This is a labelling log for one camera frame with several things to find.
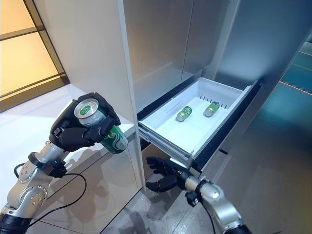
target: window frame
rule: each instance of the window frame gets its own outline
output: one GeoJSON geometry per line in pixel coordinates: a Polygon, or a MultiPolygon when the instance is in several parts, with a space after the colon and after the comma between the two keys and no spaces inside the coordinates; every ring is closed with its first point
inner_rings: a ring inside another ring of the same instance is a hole
{"type": "Polygon", "coordinates": [[[46,31],[46,28],[43,25],[42,19],[38,13],[38,10],[36,8],[34,1],[23,0],[23,2],[35,26],[31,28],[17,30],[15,32],[2,34],[0,35],[0,41],[38,32],[52,60],[52,63],[54,64],[58,73],[51,77],[42,78],[39,81],[36,81],[34,83],[28,84],[26,86],[13,90],[9,93],[1,95],[0,96],[0,113],[70,83],[65,73],[65,70],[59,60],[59,57],[54,49],[54,46],[51,43],[51,40],[46,31]],[[59,77],[59,78],[37,85],[38,83],[44,82],[46,80],[49,80],[55,77],[59,77]]]}

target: can lid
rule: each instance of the can lid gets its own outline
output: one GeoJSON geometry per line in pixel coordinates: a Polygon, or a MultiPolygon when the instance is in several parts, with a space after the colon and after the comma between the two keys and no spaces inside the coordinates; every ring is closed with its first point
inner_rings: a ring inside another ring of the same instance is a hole
{"type": "Polygon", "coordinates": [[[93,115],[98,109],[98,100],[89,98],[80,102],[74,110],[77,118],[87,118],[93,115]]]}

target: white countertop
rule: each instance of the white countertop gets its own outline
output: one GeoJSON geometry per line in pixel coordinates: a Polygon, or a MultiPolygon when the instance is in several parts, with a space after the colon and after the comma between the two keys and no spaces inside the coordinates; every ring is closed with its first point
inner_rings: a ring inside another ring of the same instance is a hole
{"type": "MultiPolygon", "coordinates": [[[[43,148],[56,117],[72,99],[84,94],[84,91],[68,84],[0,113],[0,206],[6,203],[7,194],[17,181],[14,167],[26,162],[31,152],[39,152],[43,148]]],[[[126,137],[135,132],[133,123],[118,116],[121,121],[119,127],[126,137]]],[[[67,169],[70,171],[81,165],[99,150],[102,155],[108,152],[101,144],[96,144],[70,153],[65,159],[67,169]]]]}

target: window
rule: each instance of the window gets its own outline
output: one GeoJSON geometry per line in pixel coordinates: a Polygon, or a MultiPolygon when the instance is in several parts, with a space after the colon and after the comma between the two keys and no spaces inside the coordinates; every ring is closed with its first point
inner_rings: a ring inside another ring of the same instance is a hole
{"type": "Polygon", "coordinates": [[[33,0],[1,0],[0,112],[69,83],[33,0]]]}

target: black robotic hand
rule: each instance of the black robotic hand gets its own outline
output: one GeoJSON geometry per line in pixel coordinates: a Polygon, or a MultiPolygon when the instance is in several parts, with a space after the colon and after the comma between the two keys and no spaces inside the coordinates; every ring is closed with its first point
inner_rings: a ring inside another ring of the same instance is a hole
{"type": "Polygon", "coordinates": [[[154,192],[164,192],[172,189],[174,186],[185,190],[185,181],[193,174],[186,168],[168,160],[159,157],[148,157],[147,163],[155,174],[161,174],[164,178],[157,182],[147,182],[146,187],[154,192]]]}
{"type": "Polygon", "coordinates": [[[73,100],[57,118],[51,128],[49,140],[63,150],[73,152],[101,142],[114,125],[120,125],[120,120],[113,107],[100,94],[88,93],[80,96],[78,100],[73,100]],[[80,102],[89,98],[98,100],[99,106],[108,117],[96,125],[85,127],[75,117],[74,109],[80,102]]]}

